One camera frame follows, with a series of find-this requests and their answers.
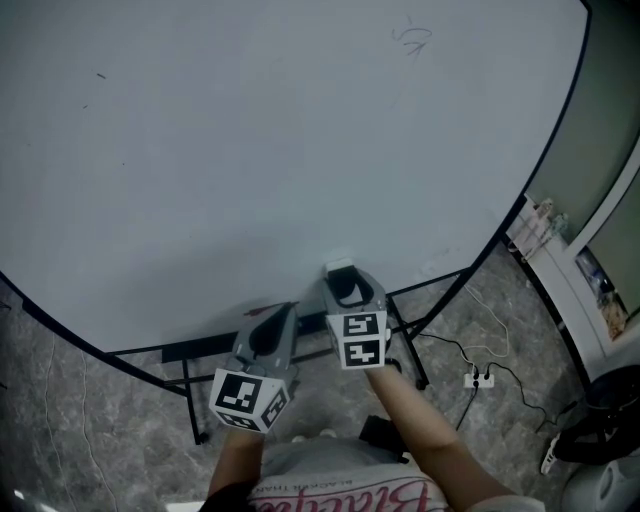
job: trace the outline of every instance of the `white surface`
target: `white surface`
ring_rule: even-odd
[[[466,267],[549,139],[586,17],[578,0],[4,2],[0,271],[118,350],[309,298],[343,257],[388,291]],[[408,28],[431,31],[419,55]]]

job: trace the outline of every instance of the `metal stand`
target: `metal stand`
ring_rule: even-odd
[[[409,349],[413,362],[415,364],[417,373],[419,378],[416,380],[416,387],[418,389],[424,389],[429,384],[429,378],[427,377],[426,371],[422,366],[420,361],[418,352],[413,344],[413,340],[418,336],[418,334],[431,323],[431,321],[445,308],[447,304],[455,297],[455,295],[462,289],[465,283],[473,276],[476,270],[480,267],[480,265],[484,262],[487,256],[494,249],[496,244],[500,241],[502,235],[506,232],[507,228],[514,221],[518,212],[522,209],[522,206],[525,203],[524,196],[520,196],[518,200],[515,202],[508,215],[505,217],[502,224],[500,224],[496,233],[491,237],[489,243],[482,250],[480,255],[476,258],[473,264],[466,269],[453,272],[451,274],[447,274],[445,276],[441,276],[437,279],[426,281],[424,283],[420,283],[415,286],[411,286],[409,288],[405,288],[402,290],[398,290],[392,293],[387,294],[387,301],[389,304],[389,308],[391,313],[396,317],[398,321],[398,327],[393,329],[394,333],[402,333],[402,338]],[[424,286],[428,286],[437,281],[441,281],[443,279],[447,279],[450,277],[457,276],[456,280],[449,287],[449,289],[445,292],[445,294],[440,298],[440,300],[436,303],[436,305],[431,308],[429,312],[426,313],[425,316],[412,321],[405,321],[398,307],[394,301],[394,297],[397,295],[401,295],[418,288],[422,288]],[[24,294],[22,294],[13,284],[6,279],[6,277],[0,274],[0,277],[7,282],[7,284],[23,299],[22,308],[25,312],[29,313],[33,318],[39,321],[42,325],[53,331],[55,334],[60,336],[61,338],[67,340],[69,343],[74,345],[75,347],[83,350],[87,354],[95,357],[96,359],[106,363],[118,370],[123,371],[124,373],[131,375],[137,379],[143,380],[153,386],[157,386],[159,388],[170,391],[171,393],[175,393],[179,396],[186,398],[187,400],[187,408],[189,411],[189,419],[191,420],[191,427],[193,430],[193,437],[195,443],[197,445],[205,442],[208,439],[208,436],[204,432],[200,432],[198,429],[195,409],[193,406],[193,397],[191,394],[191,384],[195,384],[197,382],[208,382],[212,381],[214,378],[214,374],[211,375],[203,375],[203,376],[195,376],[191,377],[189,375],[188,368],[188,360],[197,359],[199,357],[205,357],[215,354],[223,354],[231,351],[233,347],[233,343],[237,333],[227,333],[219,336],[211,336],[208,338],[201,338],[197,340],[184,341],[179,343],[172,343],[169,345],[159,345],[154,347],[147,347],[142,349],[134,349],[134,350],[122,350],[117,352],[103,352],[98,348],[90,345],[85,340],[76,336],[69,329],[58,323],[51,316],[45,313],[42,309],[36,306],[33,302],[31,302]],[[324,322],[324,313],[317,313],[315,315],[310,315],[307,317],[302,317],[299,319],[299,327],[298,334],[299,336],[310,334],[313,332],[317,332],[325,329]],[[135,354],[140,352],[151,352],[151,351],[161,351],[162,353],[162,362],[167,363],[170,361],[181,361],[182,363],[182,379],[176,380],[162,380],[150,373],[141,370],[140,368],[127,363],[120,359],[119,356],[126,354]],[[308,361],[311,359],[315,359],[317,357],[323,357],[329,355],[333,352],[332,349],[321,350],[318,352],[314,352],[312,354],[307,354],[304,356],[294,357],[293,363],[300,363],[303,361]]]

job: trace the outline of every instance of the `black cable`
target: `black cable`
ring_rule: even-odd
[[[435,339],[440,340],[440,341],[446,341],[447,343],[453,343],[454,345],[458,346],[458,348],[460,349],[460,353],[462,354],[462,357],[465,359],[465,361],[467,361],[467,360],[470,361],[470,359],[467,357],[467,354],[464,351],[464,348],[462,347],[462,345],[460,345],[460,343],[458,343],[455,340],[448,340],[447,338],[443,338],[441,336],[436,336],[435,334],[419,333],[418,336],[422,336],[424,338],[435,338]],[[468,364],[471,364],[472,366],[474,366],[476,368],[474,377],[477,379],[480,376],[480,370],[478,370],[477,367],[473,363],[468,363]]]
[[[540,426],[536,429],[536,434],[538,432],[540,432],[540,429],[542,427],[545,426],[545,424],[549,424],[549,425],[554,425],[554,426],[558,426],[558,420],[560,419],[560,416],[562,416],[563,414],[568,413],[571,409],[573,409],[576,405],[578,405],[578,401],[577,400],[573,400],[571,403],[569,403],[568,405],[566,405],[556,416],[555,420],[544,420],[542,423],[540,423]]]
[[[460,352],[462,353],[464,358],[465,359],[469,359],[467,357],[467,354],[465,353],[464,348],[462,347],[462,345],[460,343],[458,343],[457,341],[455,341],[455,340],[448,340],[447,338],[443,338],[441,336],[436,336],[435,334],[420,333],[419,336],[423,336],[425,338],[435,338],[437,340],[445,341],[447,343],[453,343],[454,345],[458,346],[458,348],[460,349]],[[526,399],[524,398],[524,388],[523,388],[523,385],[522,385],[522,381],[518,378],[518,376],[515,373],[513,373],[513,370],[511,370],[511,368],[507,368],[506,366],[502,366],[499,363],[491,361],[487,365],[487,369],[484,372],[485,378],[487,378],[487,379],[489,378],[489,369],[491,368],[491,365],[497,366],[499,368],[502,368],[503,370],[508,371],[513,376],[513,378],[516,379],[516,381],[518,382],[518,385],[520,386],[520,395],[522,396],[522,403],[526,407],[529,407],[530,409],[537,409],[539,411],[542,411],[542,413],[544,414],[544,420],[542,421],[540,426],[535,430],[536,434],[547,423],[549,423],[550,425],[557,426],[558,425],[558,419],[560,418],[560,416],[562,416],[563,414],[566,414],[567,412],[569,412],[571,409],[573,409],[578,404],[577,401],[575,401],[575,400],[572,401],[566,407],[564,407],[564,409],[562,409],[562,411],[560,411],[558,413],[558,415],[556,416],[555,420],[550,420],[550,419],[548,419],[547,411],[546,411],[546,409],[544,407],[540,407],[540,406],[537,406],[537,405],[531,405],[531,404],[527,403]],[[471,400],[469,401],[469,404],[467,405],[467,409],[465,409],[465,412],[462,415],[462,418],[460,418],[460,422],[458,423],[458,427],[456,427],[456,430],[458,430],[458,428],[460,427],[460,424],[462,423],[462,420],[464,419],[465,415],[467,414],[467,411],[469,410],[469,407],[471,406],[471,402],[473,402],[473,399],[475,398],[477,392],[478,392],[478,388],[476,387],[476,390],[475,390],[473,396],[471,397]]]
[[[513,373],[513,370],[511,370],[511,368],[507,368],[506,366],[502,366],[501,364],[498,364],[498,363],[495,363],[495,362],[491,361],[487,365],[487,369],[484,372],[485,378],[488,378],[489,368],[491,368],[491,365],[497,366],[498,368],[502,368],[503,370],[507,370],[511,375],[513,375],[513,378],[518,381],[518,385],[520,386],[520,395],[522,395],[522,403],[524,405],[526,405],[529,409],[537,409],[539,411],[542,411],[542,413],[544,414],[544,421],[540,424],[540,426],[538,427],[536,432],[542,428],[542,425],[544,425],[545,422],[550,422],[550,420],[547,417],[547,411],[546,411],[546,409],[544,407],[540,407],[538,405],[531,405],[531,404],[527,403],[527,401],[524,398],[524,388],[522,387],[522,381],[518,378],[518,376],[515,373]]]
[[[460,421],[458,421],[458,425],[456,426],[456,431],[460,429],[460,425],[462,425],[462,422],[464,421],[464,418],[467,415],[467,412],[469,412],[469,407],[471,407],[471,404],[473,403],[474,398],[478,394],[478,383],[474,382],[474,385],[475,385],[476,389],[473,390],[473,394],[471,395],[471,399],[469,400],[469,403],[467,404],[467,407],[465,408],[464,412],[462,413],[462,417],[460,418]]]

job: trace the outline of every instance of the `white cable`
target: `white cable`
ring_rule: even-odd
[[[62,470],[62,460],[60,459],[60,454],[58,453],[58,449],[56,448],[56,444],[53,442],[53,432],[51,432],[51,425],[49,424],[49,402],[47,397],[49,395],[49,375],[51,373],[51,366],[53,364],[53,356],[56,353],[56,337],[55,334],[51,333],[51,339],[53,340],[53,348],[51,350],[51,357],[49,358],[49,365],[47,366],[47,378],[44,385],[44,418],[47,422],[47,430],[49,431],[49,437],[51,438],[51,446],[53,446],[53,451],[56,452],[56,457],[58,459],[58,468],[60,468],[60,474],[62,475],[62,481],[64,482],[64,489],[67,491],[67,496],[69,497],[69,501],[73,505],[73,509],[78,512],[78,507],[76,507],[76,502],[73,501],[71,497],[71,493],[69,492],[69,487],[67,486],[67,479],[64,476],[64,471]]]
[[[84,352],[80,351],[80,354],[82,355],[82,362],[84,363],[84,376],[82,377],[82,384],[83,384],[83,387],[84,387],[84,394],[82,395],[82,433],[84,434],[84,439],[87,442],[87,446],[89,447],[89,456],[91,457],[91,460],[93,461],[93,463],[95,464],[96,468],[98,469],[98,472],[100,473],[100,477],[102,478],[102,483],[104,484],[104,486],[109,491],[109,494],[111,494],[111,499],[113,500],[113,506],[114,506],[116,512],[119,512],[118,511],[118,500],[116,500],[116,495],[113,494],[113,491],[111,490],[111,487],[109,487],[109,484],[107,484],[107,480],[104,478],[104,473],[102,472],[102,469],[98,465],[98,462],[96,461],[96,458],[93,456],[93,450],[91,449],[91,443],[89,442],[89,437],[87,436],[87,428],[86,428],[87,427],[87,415],[85,413],[85,404],[87,402],[87,360],[84,357]]]
[[[480,304],[483,308],[487,309],[489,311],[489,313],[491,313],[491,316],[493,318],[495,318],[496,322],[498,322],[504,328],[504,332],[505,332],[506,337],[507,337],[507,347],[506,347],[506,352],[504,354],[496,354],[493,350],[491,350],[486,345],[471,345],[470,347],[464,347],[464,349],[465,350],[469,350],[469,349],[472,349],[472,348],[483,348],[485,350],[488,350],[489,353],[491,353],[495,357],[507,357],[509,355],[509,347],[511,346],[511,344],[509,343],[509,329],[507,329],[507,326],[504,325],[500,321],[500,319],[495,315],[495,313],[493,312],[493,310],[489,306],[487,306],[484,302],[482,302],[478,297],[476,297],[473,294],[473,292],[469,289],[469,287],[466,284],[464,285],[464,289],[467,290],[469,295],[471,295],[478,304]]]

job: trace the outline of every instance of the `person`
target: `person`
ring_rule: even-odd
[[[393,366],[365,370],[420,471],[360,440],[319,437],[275,446],[232,429],[201,512],[539,512],[473,458],[457,432]]]

